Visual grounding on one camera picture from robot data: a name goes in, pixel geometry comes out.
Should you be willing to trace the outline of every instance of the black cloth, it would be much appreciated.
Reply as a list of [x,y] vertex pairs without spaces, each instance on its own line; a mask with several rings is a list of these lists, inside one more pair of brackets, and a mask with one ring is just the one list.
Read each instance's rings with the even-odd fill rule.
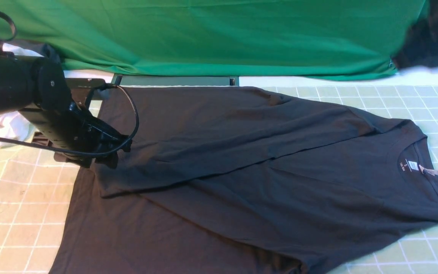
[[[51,273],[322,274],[438,223],[412,121],[257,88],[130,89],[116,170],[80,170]],[[134,121],[113,94],[100,117]]]
[[407,33],[403,48],[392,58],[396,66],[438,67],[438,0],[430,1],[430,12]]

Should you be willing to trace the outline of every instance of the green backdrop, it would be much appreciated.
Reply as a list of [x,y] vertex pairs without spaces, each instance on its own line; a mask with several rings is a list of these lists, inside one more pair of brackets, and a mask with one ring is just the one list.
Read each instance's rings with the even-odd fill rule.
[[[66,69],[167,76],[305,75],[366,80],[425,0],[0,0],[18,38],[47,42]],[[0,37],[9,30],[0,20]]]

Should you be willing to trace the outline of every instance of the clothing tag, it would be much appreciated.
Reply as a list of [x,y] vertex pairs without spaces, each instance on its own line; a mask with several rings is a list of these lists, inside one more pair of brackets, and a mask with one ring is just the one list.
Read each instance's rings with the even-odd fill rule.
[[408,161],[408,165],[412,170],[419,170],[419,165],[416,162]]
[[427,174],[430,174],[432,176],[438,175],[438,170],[436,170],[436,169],[426,169],[426,168],[422,167],[421,165],[419,165],[419,167],[420,167],[420,171],[422,173],[427,173]]

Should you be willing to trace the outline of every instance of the neckline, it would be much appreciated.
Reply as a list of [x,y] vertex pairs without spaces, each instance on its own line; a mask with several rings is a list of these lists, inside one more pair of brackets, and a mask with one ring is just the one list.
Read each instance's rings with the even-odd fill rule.
[[[393,179],[401,180],[406,184],[413,184],[414,182],[409,182],[403,175],[398,166],[398,159],[403,151],[411,145],[414,145],[419,165],[424,168],[433,169],[432,159],[428,152],[427,135],[425,135],[415,123],[411,122],[400,129],[398,137],[398,141],[391,146],[386,156],[386,168],[390,171],[389,173],[392,175]],[[438,176],[424,174],[423,179],[433,186],[433,190],[438,195]]]

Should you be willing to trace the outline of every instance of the table surface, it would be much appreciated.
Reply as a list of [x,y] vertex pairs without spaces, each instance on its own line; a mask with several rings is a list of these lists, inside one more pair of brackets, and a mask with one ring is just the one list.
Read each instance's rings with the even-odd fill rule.
[[[96,77],[92,73],[69,75]],[[109,75],[99,76],[112,79]],[[438,169],[438,86],[262,88],[354,106],[387,118],[409,118],[429,136],[431,156]],[[99,107],[99,102],[92,103],[94,115]],[[62,238],[77,172],[76,166],[54,162],[49,151],[19,146],[0,149],[0,273],[49,271]],[[332,273],[438,274],[438,226],[407,236]]]

